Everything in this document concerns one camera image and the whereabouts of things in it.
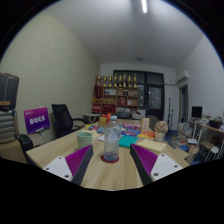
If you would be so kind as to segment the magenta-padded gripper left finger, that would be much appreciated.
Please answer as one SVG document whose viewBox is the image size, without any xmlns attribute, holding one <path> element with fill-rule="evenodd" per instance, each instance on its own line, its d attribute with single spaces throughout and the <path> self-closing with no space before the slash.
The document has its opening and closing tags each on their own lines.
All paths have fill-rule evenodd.
<svg viewBox="0 0 224 224">
<path fill-rule="evenodd" d="M 44 167 L 44 170 L 76 185 L 81 185 L 92 156 L 93 146 L 85 146 L 67 157 L 56 157 Z"/>
</svg>

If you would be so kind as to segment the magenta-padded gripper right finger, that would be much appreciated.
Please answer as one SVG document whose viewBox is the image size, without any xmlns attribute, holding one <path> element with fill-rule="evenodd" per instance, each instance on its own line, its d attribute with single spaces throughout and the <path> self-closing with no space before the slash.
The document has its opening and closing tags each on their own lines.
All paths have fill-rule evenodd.
<svg viewBox="0 0 224 224">
<path fill-rule="evenodd" d="M 130 154 L 144 185 L 150 184 L 182 169 L 182 167 L 168 155 L 164 153 L 156 155 L 136 144 L 130 145 Z"/>
</svg>

